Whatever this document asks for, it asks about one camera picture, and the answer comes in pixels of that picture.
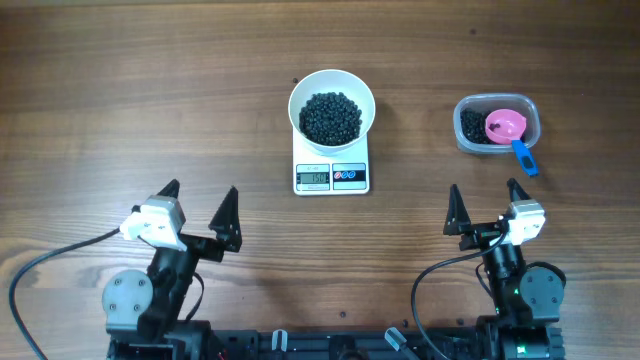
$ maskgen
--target black beans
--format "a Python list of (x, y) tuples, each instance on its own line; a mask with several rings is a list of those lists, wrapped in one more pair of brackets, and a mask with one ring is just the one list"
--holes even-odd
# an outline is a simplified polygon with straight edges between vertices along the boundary
[(490, 113), (479, 113), (470, 109), (462, 110), (460, 113), (462, 133), (469, 141), (476, 144), (493, 144), (484, 130), (484, 121)]
[(360, 135), (362, 110), (343, 93), (313, 94), (300, 111), (300, 131), (328, 146), (347, 144)]

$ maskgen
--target blue handle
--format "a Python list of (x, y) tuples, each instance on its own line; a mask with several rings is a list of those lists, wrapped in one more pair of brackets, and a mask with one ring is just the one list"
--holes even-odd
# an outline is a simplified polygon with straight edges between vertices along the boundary
[(531, 155), (529, 149), (527, 149), (520, 140), (512, 141), (511, 146), (513, 146), (513, 151), (516, 153), (518, 161), (520, 161), (522, 170), (531, 177), (537, 176), (538, 166), (536, 165), (536, 161), (533, 160), (533, 155)]

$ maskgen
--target pink bowl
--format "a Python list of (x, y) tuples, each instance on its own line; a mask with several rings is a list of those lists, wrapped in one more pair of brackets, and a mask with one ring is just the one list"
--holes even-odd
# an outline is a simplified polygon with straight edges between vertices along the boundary
[(501, 145), (509, 145), (511, 141), (520, 140), (526, 129), (527, 118), (509, 109), (492, 112), (484, 124), (484, 131), (489, 140)]

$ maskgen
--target clear plastic container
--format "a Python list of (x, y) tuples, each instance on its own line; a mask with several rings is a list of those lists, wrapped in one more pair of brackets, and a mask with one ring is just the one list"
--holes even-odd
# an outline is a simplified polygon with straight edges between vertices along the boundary
[(453, 130), (456, 133), (458, 148), (471, 154), (504, 154), (513, 152), (511, 145), (475, 144), (462, 133), (460, 113), (465, 109), (477, 112), (510, 109), (527, 118), (527, 130), (524, 132), (524, 146), (533, 147), (540, 139), (540, 117), (536, 105), (528, 97), (520, 94), (478, 94), (462, 99), (453, 111)]

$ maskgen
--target wood grain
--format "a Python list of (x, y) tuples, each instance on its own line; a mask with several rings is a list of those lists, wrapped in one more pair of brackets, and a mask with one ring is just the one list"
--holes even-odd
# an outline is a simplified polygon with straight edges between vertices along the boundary
[[(639, 15), (631, 1), (0, 11), (0, 358), (33, 357), (6, 304), (20, 266), (117, 226), (174, 177), (192, 233), (206, 233), (231, 184), (240, 190), (244, 245), (198, 266), (206, 293), (197, 318), (270, 331), (411, 319), (415, 277), (459, 254), (441, 233), (449, 186), (459, 184), (475, 221), (488, 221), (506, 208), (512, 176), (548, 213), (526, 258), (567, 272), (568, 358), (637, 357)], [(292, 79), (326, 68), (357, 74), (376, 97), (366, 196), (291, 190)], [(453, 108), (483, 92), (536, 102), (541, 177), (525, 179), (512, 156), (456, 148)], [(19, 308), (45, 352), (103, 358), (102, 288), (151, 256), (117, 236), (28, 273)], [(491, 313), (475, 265), (426, 279), (425, 323)]]

